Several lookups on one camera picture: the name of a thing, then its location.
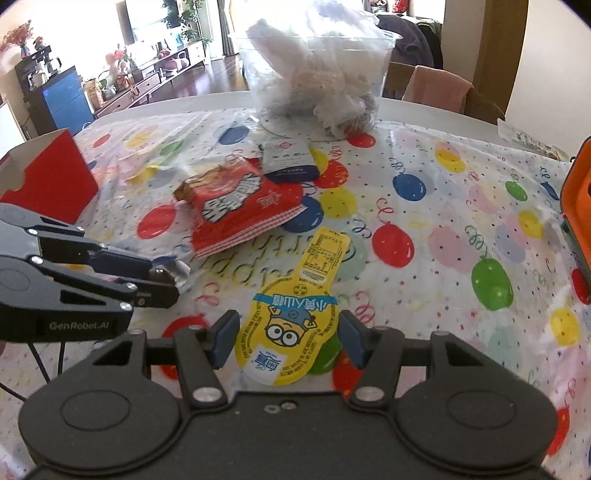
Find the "small chocolate candy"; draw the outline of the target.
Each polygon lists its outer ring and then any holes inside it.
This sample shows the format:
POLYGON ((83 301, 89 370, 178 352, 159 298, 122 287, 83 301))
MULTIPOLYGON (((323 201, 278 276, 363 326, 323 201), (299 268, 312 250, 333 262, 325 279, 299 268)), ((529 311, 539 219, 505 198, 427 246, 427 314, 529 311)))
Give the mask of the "small chocolate candy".
POLYGON ((183 261, 173 256, 158 257, 152 261, 149 278, 160 283, 173 284, 182 289, 190 274, 190 268, 183 261))

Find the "yellow minion snack pack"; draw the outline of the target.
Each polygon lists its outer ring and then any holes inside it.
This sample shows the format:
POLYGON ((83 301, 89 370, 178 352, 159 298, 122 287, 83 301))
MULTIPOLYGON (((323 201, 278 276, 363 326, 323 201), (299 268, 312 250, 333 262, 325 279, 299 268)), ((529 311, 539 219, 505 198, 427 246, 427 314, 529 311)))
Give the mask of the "yellow minion snack pack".
POLYGON ((338 328, 339 304, 331 289, 349 243, 348 235, 319 228, 294 271, 253 296, 235 341, 246 376, 280 387, 308 374, 338 328))

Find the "red snack bag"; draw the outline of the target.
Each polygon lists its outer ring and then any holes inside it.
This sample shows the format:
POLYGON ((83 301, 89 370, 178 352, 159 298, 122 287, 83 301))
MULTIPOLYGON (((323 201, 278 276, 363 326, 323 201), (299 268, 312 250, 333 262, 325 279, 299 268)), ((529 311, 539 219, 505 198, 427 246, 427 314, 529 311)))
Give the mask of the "red snack bag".
POLYGON ((301 185, 273 182, 243 157, 208 165, 183 180, 173 196, 192 209, 197 258, 255 239, 304 211, 301 185))

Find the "red cardboard box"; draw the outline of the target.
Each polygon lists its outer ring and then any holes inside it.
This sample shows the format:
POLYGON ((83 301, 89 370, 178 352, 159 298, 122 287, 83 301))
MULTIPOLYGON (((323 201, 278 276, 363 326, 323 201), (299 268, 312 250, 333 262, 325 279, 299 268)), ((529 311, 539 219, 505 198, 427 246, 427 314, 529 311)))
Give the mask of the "red cardboard box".
POLYGON ((1 159, 1 201, 73 224, 98 185, 67 129, 9 150, 1 159))

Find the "blue cabinet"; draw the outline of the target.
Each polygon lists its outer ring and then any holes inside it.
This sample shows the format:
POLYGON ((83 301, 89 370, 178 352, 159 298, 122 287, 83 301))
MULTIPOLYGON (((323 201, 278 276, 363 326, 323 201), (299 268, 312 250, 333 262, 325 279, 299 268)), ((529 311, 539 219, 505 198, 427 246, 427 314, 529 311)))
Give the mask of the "blue cabinet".
POLYGON ((29 94, 28 112, 38 135, 67 129, 72 136, 94 121, 74 66, 29 94))

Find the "colourful balloon tablecloth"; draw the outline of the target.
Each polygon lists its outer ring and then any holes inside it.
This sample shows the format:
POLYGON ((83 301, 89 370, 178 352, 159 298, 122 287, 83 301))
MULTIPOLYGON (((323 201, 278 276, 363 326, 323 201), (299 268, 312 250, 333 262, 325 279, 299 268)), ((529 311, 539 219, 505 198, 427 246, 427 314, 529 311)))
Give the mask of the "colourful balloon tablecloth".
POLYGON ((277 132, 252 111, 142 114, 74 139, 98 192, 72 225, 109 247, 190 268, 170 308, 133 306, 105 340, 1 339, 5 479, 586 479, 590 294, 561 229, 572 165, 466 136, 383 122, 330 140, 277 132), (180 183, 259 144, 310 144, 304 211, 197 258, 180 183), (252 298, 290 275, 319 228, 349 236, 332 282, 339 314, 405 335, 387 408, 349 402, 362 371, 338 328, 311 370, 280 387, 215 371, 228 404, 183 399, 173 334, 240 329, 252 298))

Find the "wooden tv console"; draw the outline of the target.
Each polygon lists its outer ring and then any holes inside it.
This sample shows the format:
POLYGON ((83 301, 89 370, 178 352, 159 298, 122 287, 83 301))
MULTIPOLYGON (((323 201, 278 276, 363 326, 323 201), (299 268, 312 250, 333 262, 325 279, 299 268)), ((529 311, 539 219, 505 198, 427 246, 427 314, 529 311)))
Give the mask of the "wooden tv console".
POLYGON ((204 41, 195 41, 176 51, 166 50, 166 55, 158 56, 131 73, 130 86, 106 101, 95 111, 96 119, 111 113, 149 104, 152 95, 164 85, 190 71, 193 67, 204 65, 204 41))

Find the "white navy small packet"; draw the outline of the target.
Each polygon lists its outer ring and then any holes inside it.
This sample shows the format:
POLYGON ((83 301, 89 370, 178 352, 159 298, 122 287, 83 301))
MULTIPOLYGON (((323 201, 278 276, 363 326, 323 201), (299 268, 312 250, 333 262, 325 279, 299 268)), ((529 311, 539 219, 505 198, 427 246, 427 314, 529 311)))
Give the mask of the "white navy small packet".
POLYGON ((301 139, 278 139, 259 144, 260 169, 276 183, 303 183, 318 179, 320 170, 310 144, 301 139))

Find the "orange green tissue box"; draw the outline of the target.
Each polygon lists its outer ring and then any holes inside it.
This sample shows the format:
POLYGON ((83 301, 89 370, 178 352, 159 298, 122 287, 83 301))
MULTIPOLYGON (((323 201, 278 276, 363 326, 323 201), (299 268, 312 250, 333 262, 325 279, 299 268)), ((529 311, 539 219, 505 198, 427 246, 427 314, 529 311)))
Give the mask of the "orange green tissue box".
POLYGON ((579 268, 590 283, 591 260, 591 139, 580 147, 560 193, 561 229, 573 251, 579 268))

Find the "pink cloth on chair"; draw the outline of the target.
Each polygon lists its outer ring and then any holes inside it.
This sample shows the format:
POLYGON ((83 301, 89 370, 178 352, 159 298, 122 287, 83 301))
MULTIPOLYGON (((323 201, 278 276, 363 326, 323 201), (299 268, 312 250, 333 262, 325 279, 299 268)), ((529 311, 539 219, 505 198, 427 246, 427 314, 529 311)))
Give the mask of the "pink cloth on chair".
POLYGON ((415 66, 403 100, 461 113, 473 85, 447 70, 415 66))

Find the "clear plastic container with bags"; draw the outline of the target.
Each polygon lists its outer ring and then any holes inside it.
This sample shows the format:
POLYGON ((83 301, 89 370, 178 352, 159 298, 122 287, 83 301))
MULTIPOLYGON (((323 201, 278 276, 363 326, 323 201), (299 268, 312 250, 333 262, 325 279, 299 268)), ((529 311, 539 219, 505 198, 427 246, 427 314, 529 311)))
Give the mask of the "clear plastic container with bags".
POLYGON ((230 38, 263 120, 304 118, 334 138, 375 124, 401 36, 360 1, 232 1, 230 38))

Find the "clothes covered chair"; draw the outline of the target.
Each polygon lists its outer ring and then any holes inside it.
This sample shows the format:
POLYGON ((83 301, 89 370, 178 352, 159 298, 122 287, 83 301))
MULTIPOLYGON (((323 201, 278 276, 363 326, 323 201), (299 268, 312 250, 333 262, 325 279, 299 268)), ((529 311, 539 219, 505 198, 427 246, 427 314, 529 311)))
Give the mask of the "clothes covered chair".
POLYGON ((392 62, 442 69, 441 39, 431 26, 398 15, 379 15, 378 27, 400 36, 392 52, 392 62))

